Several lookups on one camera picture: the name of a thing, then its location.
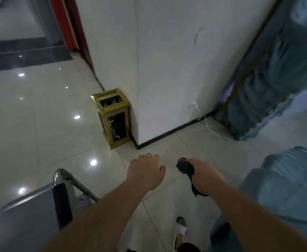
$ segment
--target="black baseboard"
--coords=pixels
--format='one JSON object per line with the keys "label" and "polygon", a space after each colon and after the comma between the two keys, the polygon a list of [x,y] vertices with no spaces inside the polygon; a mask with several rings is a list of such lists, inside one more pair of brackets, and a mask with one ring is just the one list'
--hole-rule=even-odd
{"label": "black baseboard", "polygon": [[[205,117],[208,118],[208,117],[210,117],[210,116],[213,116],[213,115],[217,114],[218,111],[219,111],[219,110],[216,109],[216,110],[214,110],[214,111],[212,111],[212,112],[206,114]],[[144,143],[142,143],[142,144],[139,144],[139,145],[136,143],[136,141],[135,141],[135,139],[134,139],[134,137],[133,137],[132,135],[130,135],[130,138],[131,138],[131,140],[134,142],[134,145],[135,145],[135,147],[137,148],[137,150],[139,150],[139,149],[141,149],[141,148],[146,147],[147,145],[150,145],[151,143],[154,143],[154,142],[156,142],[156,141],[158,141],[158,140],[160,140],[160,139],[163,139],[163,138],[166,137],[166,136],[169,136],[170,134],[175,133],[176,131],[179,131],[179,130],[181,130],[181,129],[187,127],[187,126],[190,126],[190,125],[192,125],[192,124],[194,124],[194,123],[197,123],[197,122],[199,122],[199,121],[202,121],[202,120],[204,120],[204,117],[202,117],[201,119],[194,119],[194,120],[192,120],[192,121],[190,121],[190,122],[188,122],[188,123],[186,123],[186,124],[184,124],[184,125],[182,125],[182,126],[179,126],[179,127],[175,128],[175,129],[172,129],[171,131],[168,131],[168,132],[166,132],[166,133],[164,133],[164,134],[162,134],[162,135],[160,135],[160,136],[157,136],[156,138],[153,138],[153,139],[151,139],[151,140],[148,140],[148,141],[146,141],[146,142],[144,142]]]}

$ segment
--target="glossy floor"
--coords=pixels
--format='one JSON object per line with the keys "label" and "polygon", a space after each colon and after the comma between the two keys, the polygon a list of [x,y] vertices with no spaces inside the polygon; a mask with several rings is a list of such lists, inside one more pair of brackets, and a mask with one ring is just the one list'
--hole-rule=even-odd
{"label": "glossy floor", "polygon": [[132,158],[157,153],[167,166],[164,181],[144,197],[122,240],[138,252],[171,251],[174,221],[183,216],[189,241],[205,250],[220,210],[210,198],[192,194],[176,161],[180,157],[210,161],[238,186],[267,154],[307,146],[307,111],[303,111],[276,119],[249,142],[235,141],[209,118],[211,130],[223,141],[202,121],[141,150],[131,142],[109,150],[89,97],[101,90],[83,60],[73,58],[0,72],[0,206],[50,183],[58,168],[67,169],[103,197],[125,180]]}

